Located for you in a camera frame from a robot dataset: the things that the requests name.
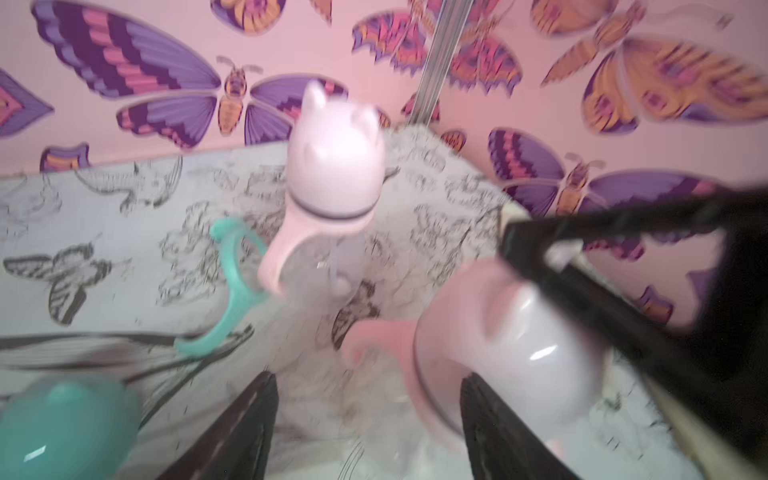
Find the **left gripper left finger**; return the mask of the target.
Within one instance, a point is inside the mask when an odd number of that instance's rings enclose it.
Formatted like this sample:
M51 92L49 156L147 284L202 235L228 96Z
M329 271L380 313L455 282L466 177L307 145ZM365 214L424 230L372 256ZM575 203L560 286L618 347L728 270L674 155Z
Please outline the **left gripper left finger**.
M278 407L276 375L262 371L159 477L264 479Z

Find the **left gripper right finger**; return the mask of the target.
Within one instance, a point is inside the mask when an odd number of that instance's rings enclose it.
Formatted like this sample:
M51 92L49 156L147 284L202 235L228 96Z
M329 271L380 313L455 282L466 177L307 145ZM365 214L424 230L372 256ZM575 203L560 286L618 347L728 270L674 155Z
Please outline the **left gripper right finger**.
M475 480L577 480L476 373L462 380L460 411Z

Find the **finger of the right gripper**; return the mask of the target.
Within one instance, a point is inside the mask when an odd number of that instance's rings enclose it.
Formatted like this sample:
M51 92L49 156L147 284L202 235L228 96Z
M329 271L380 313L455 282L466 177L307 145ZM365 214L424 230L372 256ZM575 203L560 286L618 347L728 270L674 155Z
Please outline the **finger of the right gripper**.
M596 280L557 246L643 235L723 235L705 274L691 328L674 332L661 312ZM641 373L743 456L767 452L767 190L765 187L600 213L513 220L500 256L557 306L600 335Z

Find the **pink bottle cap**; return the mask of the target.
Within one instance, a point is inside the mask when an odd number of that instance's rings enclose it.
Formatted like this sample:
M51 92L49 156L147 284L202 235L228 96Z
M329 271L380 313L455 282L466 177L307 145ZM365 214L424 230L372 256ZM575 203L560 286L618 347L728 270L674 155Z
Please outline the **pink bottle cap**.
M443 285L417 322L414 350L422 388L455 432L460 386L471 373L543 441L601 394L602 342L499 257L473 262Z
M320 217L351 219L373 209L385 176L385 139L377 110L307 84L291 133L287 193Z

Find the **clear baby bottle body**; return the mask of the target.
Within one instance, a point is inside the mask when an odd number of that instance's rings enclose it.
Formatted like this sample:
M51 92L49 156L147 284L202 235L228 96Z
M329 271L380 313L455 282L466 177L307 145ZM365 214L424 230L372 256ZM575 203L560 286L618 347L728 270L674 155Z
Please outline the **clear baby bottle body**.
M371 263L367 232L350 236L316 236L302 242L281 272L289 299L304 304L345 305L357 293Z

